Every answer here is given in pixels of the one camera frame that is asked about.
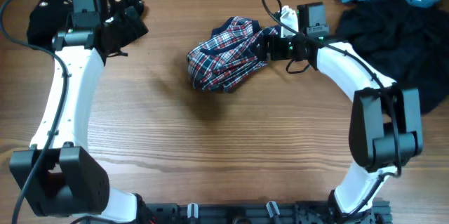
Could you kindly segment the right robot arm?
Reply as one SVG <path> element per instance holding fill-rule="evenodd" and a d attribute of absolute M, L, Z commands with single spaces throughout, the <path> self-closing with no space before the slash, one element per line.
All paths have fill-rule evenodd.
<path fill-rule="evenodd" d="M 280 6 L 269 16 L 281 27 L 264 41 L 270 60 L 306 60 L 332 79 L 352 102 L 349 149 L 352 163 L 331 191 L 328 218 L 354 223 L 374 217 L 373 200 L 388 178 L 400 178 L 408 161 L 421 154 L 422 122 L 416 88 L 401 88 L 360 57 L 339 36 L 309 36 L 299 30 L 297 11 Z"/>

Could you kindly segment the red blue plaid garment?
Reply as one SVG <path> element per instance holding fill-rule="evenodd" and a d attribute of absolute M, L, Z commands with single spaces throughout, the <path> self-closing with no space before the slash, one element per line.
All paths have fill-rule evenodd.
<path fill-rule="evenodd" d="M 187 54 L 187 72 L 192 87 L 204 92 L 231 93 L 249 76 L 268 65 L 259 58 L 265 37 L 277 37 L 278 25 L 262 28 L 258 21 L 230 17 L 213 29 L 210 38 Z"/>

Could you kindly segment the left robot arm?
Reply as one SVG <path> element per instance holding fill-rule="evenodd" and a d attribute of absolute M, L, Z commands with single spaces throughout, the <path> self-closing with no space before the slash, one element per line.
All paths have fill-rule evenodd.
<path fill-rule="evenodd" d="M 31 12 L 24 46 L 54 61 L 41 123 L 10 171 L 20 187 L 14 213 L 27 202 L 40 217 L 78 223 L 154 223 L 140 195 L 109 183 L 88 151 L 94 92 L 110 57 L 147 33 L 141 0 L 40 0 Z"/>

